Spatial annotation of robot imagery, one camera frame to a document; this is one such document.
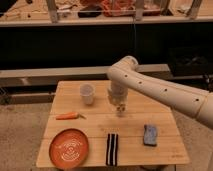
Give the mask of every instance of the cup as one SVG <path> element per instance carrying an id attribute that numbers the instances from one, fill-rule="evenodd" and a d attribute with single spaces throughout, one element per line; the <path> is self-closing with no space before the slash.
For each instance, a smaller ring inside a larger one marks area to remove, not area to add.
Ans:
<path id="1" fill-rule="evenodd" d="M 86 105 L 91 105 L 94 101 L 94 86 L 89 83 L 80 85 L 80 95 Z"/>

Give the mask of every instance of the carrot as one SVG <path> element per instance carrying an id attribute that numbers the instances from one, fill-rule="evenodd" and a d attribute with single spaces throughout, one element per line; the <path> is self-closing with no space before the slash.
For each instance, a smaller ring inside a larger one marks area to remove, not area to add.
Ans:
<path id="1" fill-rule="evenodd" d="M 56 120 L 77 119 L 78 117 L 79 114 L 77 112 L 69 112 L 56 116 Z"/>

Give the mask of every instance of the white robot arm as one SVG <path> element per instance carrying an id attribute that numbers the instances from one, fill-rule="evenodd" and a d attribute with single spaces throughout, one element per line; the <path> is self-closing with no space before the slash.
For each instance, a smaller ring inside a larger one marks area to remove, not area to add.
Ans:
<path id="1" fill-rule="evenodd" d="M 126 56 L 109 67 L 107 76 L 111 87 L 108 93 L 112 104 L 125 101 L 131 88 L 213 129 L 213 93 L 145 76 L 136 72 L 137 66 L 134 57 Z"/>

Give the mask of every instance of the plate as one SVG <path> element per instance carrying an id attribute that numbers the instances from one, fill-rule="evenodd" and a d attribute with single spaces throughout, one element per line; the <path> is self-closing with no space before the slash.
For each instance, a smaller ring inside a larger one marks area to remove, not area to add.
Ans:
<path id="1" fill-rule="evenodd" d="M 87 157 L 87 136 L 78 129 L 67 129 L 55 136 L 49 148 L 52 163 L 59 169 L 79 166 Z"/>

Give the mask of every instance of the floor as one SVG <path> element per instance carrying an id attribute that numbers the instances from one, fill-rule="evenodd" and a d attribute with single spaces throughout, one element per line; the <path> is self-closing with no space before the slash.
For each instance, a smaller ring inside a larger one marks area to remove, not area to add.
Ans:
<path id="1" fill-rule="evenodd" d="M 41 138 L 51 102 L 0 105 L 0 171 L 54 171 L 36 167 Z M 190 164 L 178 165 L 177 171 L 206 171 L 213 151 L 213 132 L 184 115 L 173 112 Z M 140 167 L 86 168 L 87 170 L 142 171 Z M 169 166 L 164 171 L 173 171 Z"/>

